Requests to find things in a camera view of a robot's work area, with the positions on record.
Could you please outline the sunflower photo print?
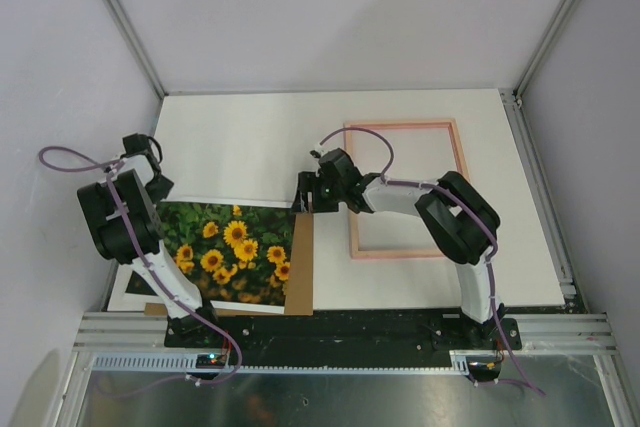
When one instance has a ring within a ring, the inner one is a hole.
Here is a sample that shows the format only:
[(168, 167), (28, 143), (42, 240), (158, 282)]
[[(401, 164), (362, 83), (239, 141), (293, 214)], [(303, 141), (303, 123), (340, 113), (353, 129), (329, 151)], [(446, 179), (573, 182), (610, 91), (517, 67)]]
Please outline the sunflower photo print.
[(157, 212), (168, 253), (205, 301), (284, 312), (296, 222), (289, 209), (175, 201)]

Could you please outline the pink wooden picture frame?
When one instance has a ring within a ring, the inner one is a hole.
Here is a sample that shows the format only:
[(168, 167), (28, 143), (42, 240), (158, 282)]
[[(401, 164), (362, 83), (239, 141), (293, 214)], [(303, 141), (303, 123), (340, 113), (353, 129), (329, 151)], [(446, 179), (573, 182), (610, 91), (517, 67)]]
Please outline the pink wooden picture frame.
[[(388, 166), (391, 180), (434, 183), (448, 171), (468, 177), (453, 118), (361, 121), (346, 125), (345, 151), (366, 174)], [(442, 258), (422, 220), (395, 213), (349, 215), (350, 253), (355, 260)]]

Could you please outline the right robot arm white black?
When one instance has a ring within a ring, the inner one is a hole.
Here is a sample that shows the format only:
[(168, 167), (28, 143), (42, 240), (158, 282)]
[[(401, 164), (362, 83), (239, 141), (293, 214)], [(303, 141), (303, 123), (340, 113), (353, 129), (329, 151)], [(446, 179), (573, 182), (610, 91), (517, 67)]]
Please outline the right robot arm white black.
[(361, 173), (342, 149), (312, 155), (318, 168), (298, 174), (294, 213), (333, 213), (345, 204), (355, 214), (391, 212), (420, 219), (455, 264), (463, 340), (484, 348), (498, 335), (505, 349), (513, 348), (513, 329), (504, 325), (492, 266), (501, 220), (462, 174), (449, 171), (435, 181), (394, 180), (383, 173)]

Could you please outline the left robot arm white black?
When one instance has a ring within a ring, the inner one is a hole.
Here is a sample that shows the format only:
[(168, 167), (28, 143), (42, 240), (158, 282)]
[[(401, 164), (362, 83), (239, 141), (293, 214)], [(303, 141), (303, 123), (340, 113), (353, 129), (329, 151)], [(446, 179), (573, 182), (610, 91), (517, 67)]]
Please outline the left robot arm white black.
[(149, 135), (123, 138), (124, 153), (103, 166), (105, 179), (77, 191), (77, 197), (99, 254), (129, 267), (153, 290), (167, 310), (167, 347), (214, 344), (221, 323), (214, 307), (181, 270), (164, 242), (156, 210), (173, 182), (162, 174), (162, 151)]

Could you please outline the brown cardboard backing board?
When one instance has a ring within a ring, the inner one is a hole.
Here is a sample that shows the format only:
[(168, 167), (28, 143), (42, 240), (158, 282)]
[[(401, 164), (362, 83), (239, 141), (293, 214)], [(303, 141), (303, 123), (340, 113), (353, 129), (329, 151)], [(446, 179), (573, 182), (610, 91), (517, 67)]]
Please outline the brown cardboard backing board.
[[(313, 315), (313, 239), (312, 214), (297, 214), (293, 235), (292, 275), (288, 280), (288, 293), (283, 314), (216, 307), (217, 314), (222, 317)], [(167, 309), (160, 303), (146, 303), (143, 315), (166, 316)]]

